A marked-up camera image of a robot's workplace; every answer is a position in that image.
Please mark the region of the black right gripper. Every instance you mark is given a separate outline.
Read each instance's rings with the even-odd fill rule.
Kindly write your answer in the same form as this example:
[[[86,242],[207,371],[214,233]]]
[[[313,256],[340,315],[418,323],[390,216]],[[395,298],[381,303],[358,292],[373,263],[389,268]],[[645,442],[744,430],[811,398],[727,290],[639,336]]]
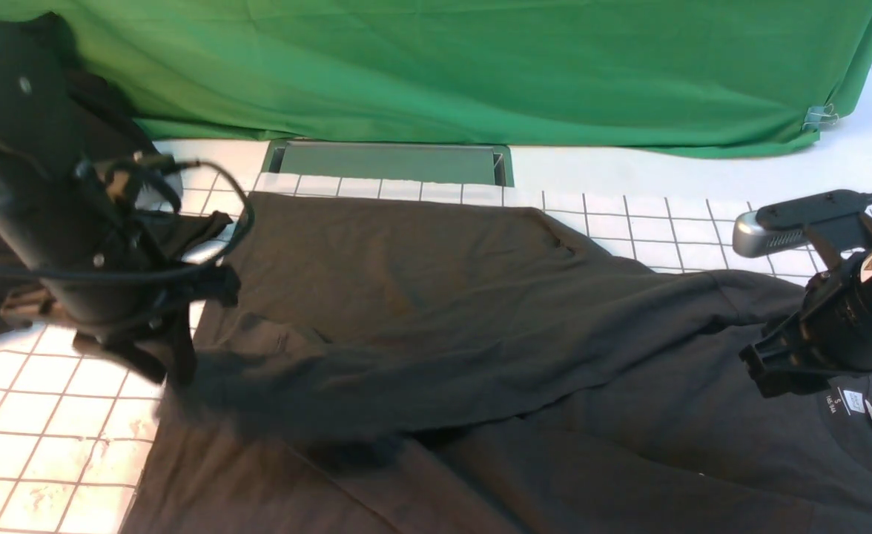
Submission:
[[[785,319],[771,320],[762,338],[741,349],[739,358],[763,398],[815,395],[827,391],[835,378],[860,378],[863,371],[849,367],[820,349],[806,334],[802,319],[818,311],[842,290],[839,274],[819,273],[806,286],[802,307]]]

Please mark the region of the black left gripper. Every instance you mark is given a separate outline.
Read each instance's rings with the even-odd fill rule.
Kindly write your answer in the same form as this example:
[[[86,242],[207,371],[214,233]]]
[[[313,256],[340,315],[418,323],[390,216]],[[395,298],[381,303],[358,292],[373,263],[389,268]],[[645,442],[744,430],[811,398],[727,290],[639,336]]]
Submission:
[[[190,334],[192,302],[237,306],[242,284],[230,265],[212,265],[183,281],[78,289],[62,302],[49,289],[10,291],[2,317],[11,325],[46,323],[76,333],[71,347],[130,369],[154,384],[188,385],[198,360]]]

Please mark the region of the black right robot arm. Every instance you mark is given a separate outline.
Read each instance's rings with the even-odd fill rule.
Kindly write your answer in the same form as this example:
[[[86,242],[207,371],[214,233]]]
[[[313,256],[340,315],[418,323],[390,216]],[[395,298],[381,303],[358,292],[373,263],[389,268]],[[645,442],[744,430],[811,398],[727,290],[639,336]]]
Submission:
[[[740,351],[764,398],[826,391],[834,378],[872,375],[872,217],[843,229],[805,227],[825,270],[813,276],[801,308],[766,325]]]

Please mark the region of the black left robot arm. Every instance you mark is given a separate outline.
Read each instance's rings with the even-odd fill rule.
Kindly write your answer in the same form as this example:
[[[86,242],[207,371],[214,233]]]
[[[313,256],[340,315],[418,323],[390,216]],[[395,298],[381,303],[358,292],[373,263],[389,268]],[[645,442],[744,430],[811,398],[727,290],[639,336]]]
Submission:
[[[0,317],[73,329],[78,352],[156,384],[190,384],[190,305],[235,306],[239,278],[219,256],[166,254],[125,189],[160,190],[167,175],[213,166],[166,154],[91,162],[56,54],[0,21],[0,237],[22,262],[0,265],[0,277],[37,282],[10,291]]]

